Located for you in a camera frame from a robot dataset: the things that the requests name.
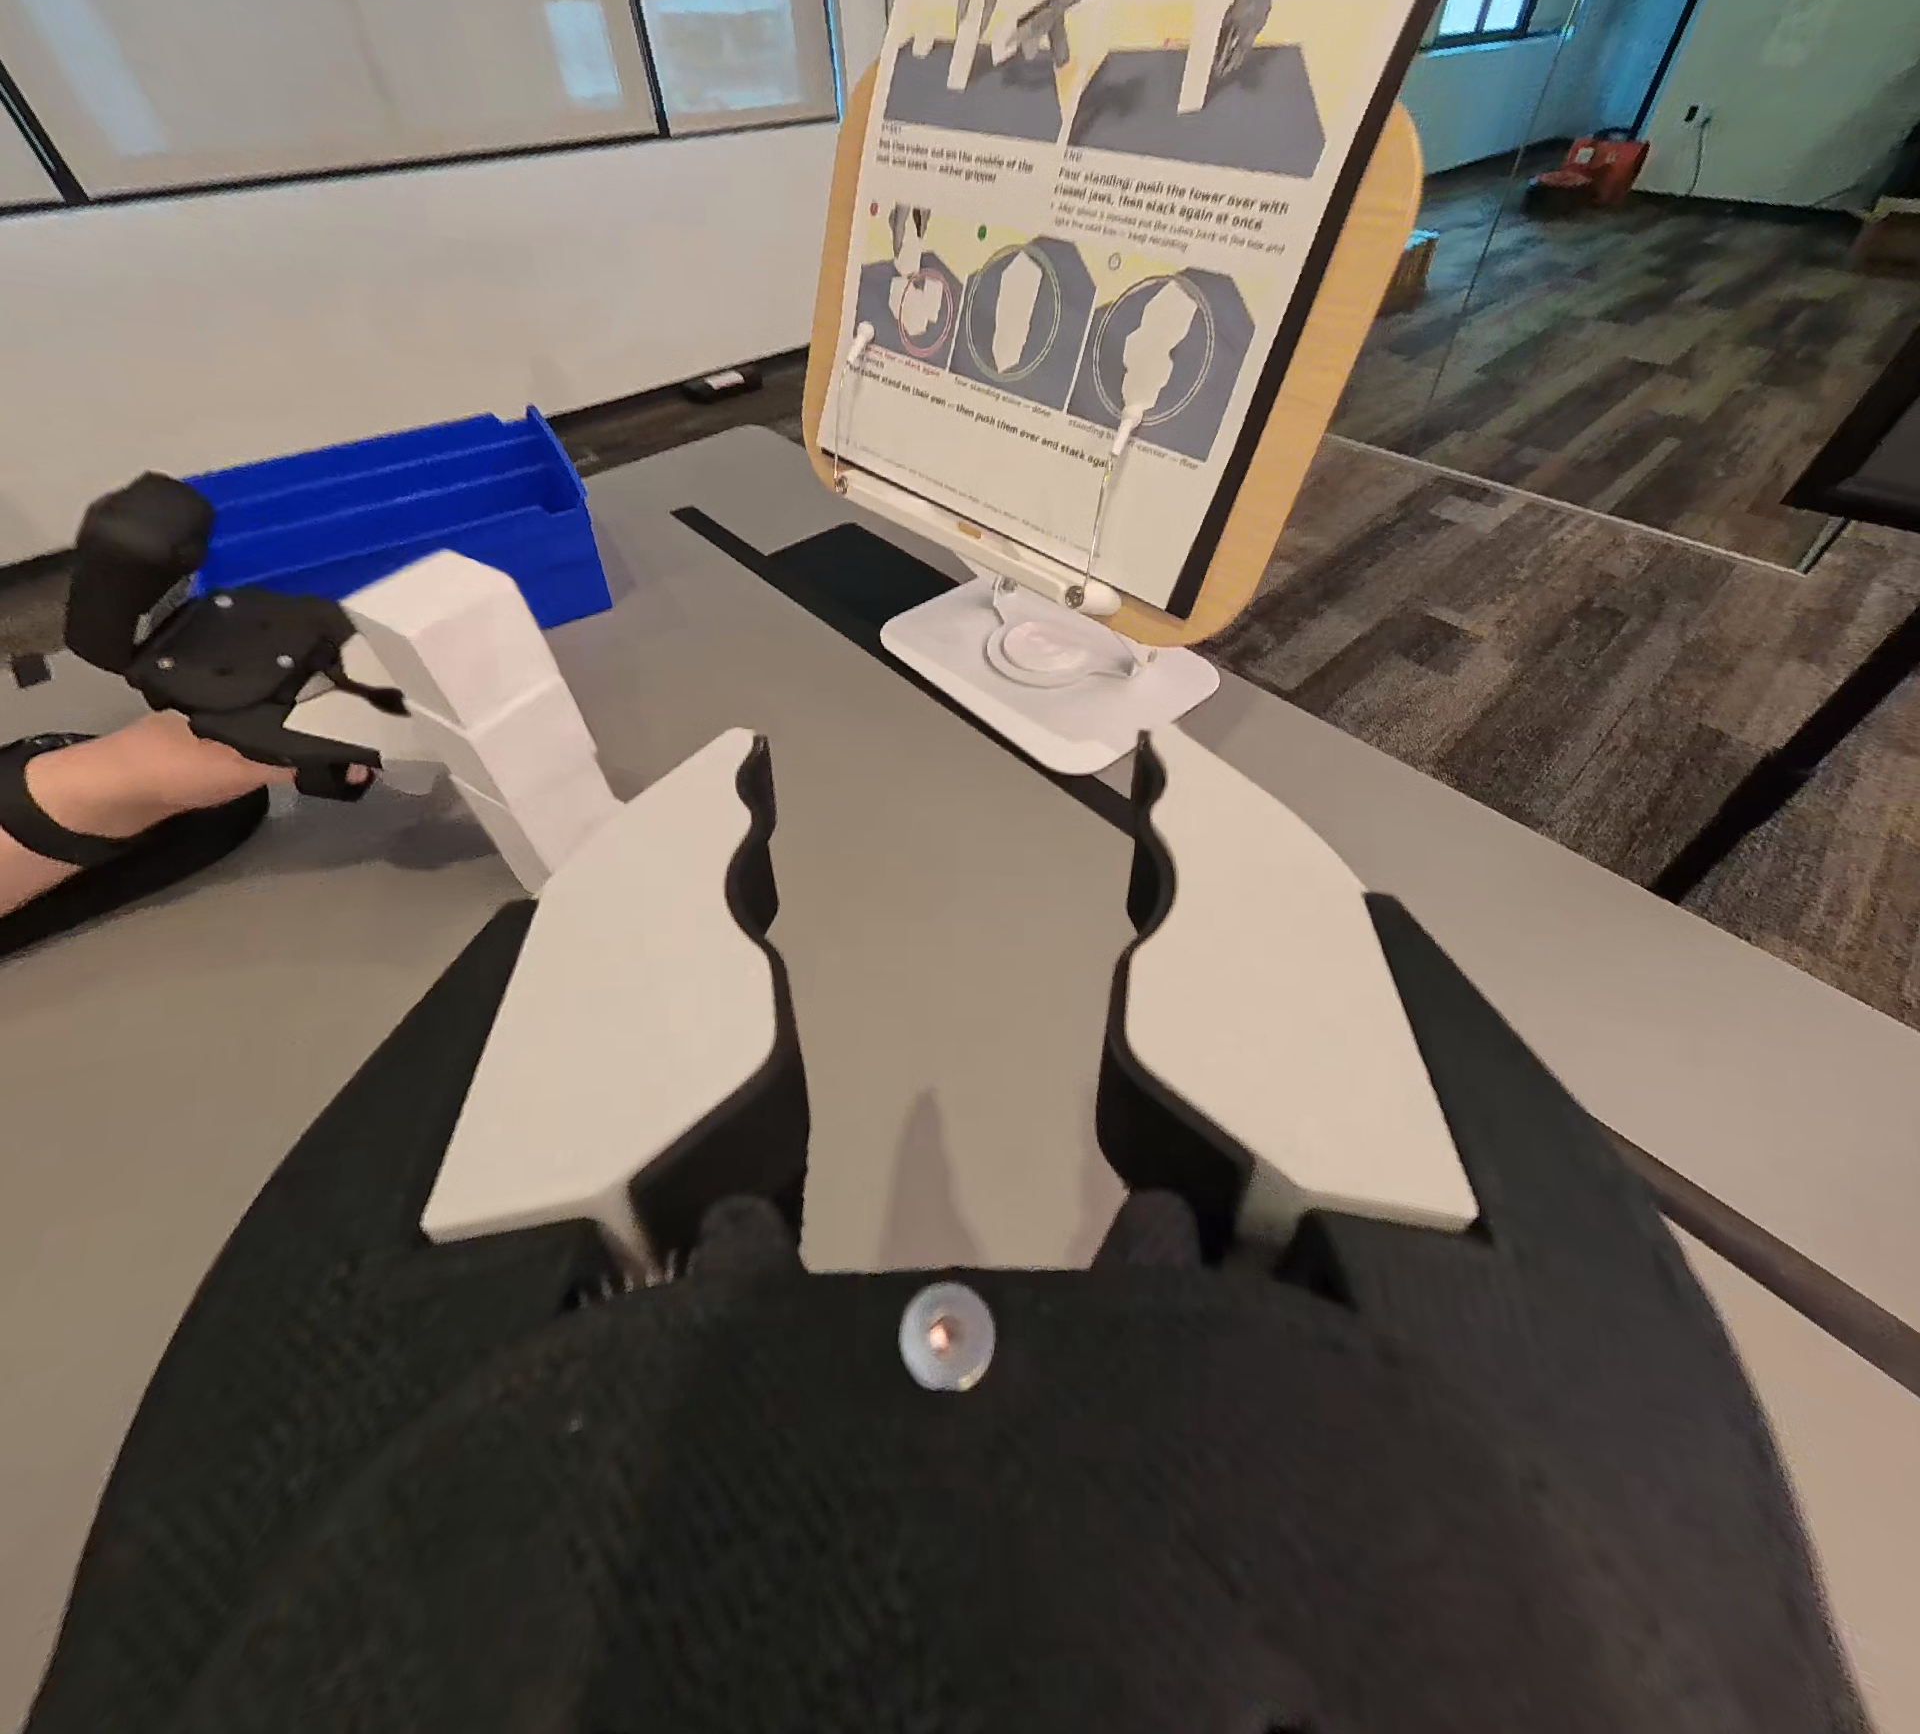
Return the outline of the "blue plastic bin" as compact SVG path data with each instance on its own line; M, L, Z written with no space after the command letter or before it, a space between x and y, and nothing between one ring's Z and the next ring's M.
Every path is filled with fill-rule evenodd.
M211 508L199 584L347 596L434 554L505 574L539 628L604 614L583 479L535 406L288 452L186 479Z

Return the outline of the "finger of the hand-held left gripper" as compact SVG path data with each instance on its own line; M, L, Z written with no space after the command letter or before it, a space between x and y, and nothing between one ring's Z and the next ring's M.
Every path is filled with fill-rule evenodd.
M313 693L294 704L290 732L343 742L376 752L376 786L410 797L443 790L443 761L426 752L428 740L413 715L384 712L358 693Z
M335 696L374 713L410 715L410 702L393 676L353 623L316 623L308 635L306 707L316 710Z

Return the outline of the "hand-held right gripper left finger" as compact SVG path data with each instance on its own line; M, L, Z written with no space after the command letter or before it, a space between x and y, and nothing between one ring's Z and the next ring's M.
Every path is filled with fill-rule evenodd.
M692 1261L745 1204L799 1257L810 1099L771 744L732 728L614 812L539 890L428 1189L452 1245L575 1223Z

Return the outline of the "black side desk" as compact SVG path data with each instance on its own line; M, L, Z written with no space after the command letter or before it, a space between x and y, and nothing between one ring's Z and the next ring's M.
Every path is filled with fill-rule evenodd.
M1915 330L1790 484L1783 506L1917 534Z

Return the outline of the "printed paper sheet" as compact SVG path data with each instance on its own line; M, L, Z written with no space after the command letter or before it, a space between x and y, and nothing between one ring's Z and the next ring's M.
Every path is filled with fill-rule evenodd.
M1438 0L892 0L821 456L1190 612Z

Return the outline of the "red floor machine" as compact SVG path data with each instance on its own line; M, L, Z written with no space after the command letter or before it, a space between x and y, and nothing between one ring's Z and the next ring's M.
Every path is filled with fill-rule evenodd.
M1534 173L1521 193L1530 218L1617 208L1638 183L1650 141L1626 128L1601 128L1570 141L1557 165Z

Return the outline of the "person's left hand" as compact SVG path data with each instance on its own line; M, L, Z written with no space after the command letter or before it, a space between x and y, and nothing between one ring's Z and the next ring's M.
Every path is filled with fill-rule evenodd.
M85 744L87 832L128 838L279 783L282 769L199 738L177 712L150 712Z

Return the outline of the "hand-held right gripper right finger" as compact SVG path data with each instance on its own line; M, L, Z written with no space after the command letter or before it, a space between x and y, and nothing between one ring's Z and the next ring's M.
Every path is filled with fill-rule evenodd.
M1311 1213L1459 1236L1480 1205L1372 895L1283 801L1182 730L1139 735L1098 1148L1199 1257Z

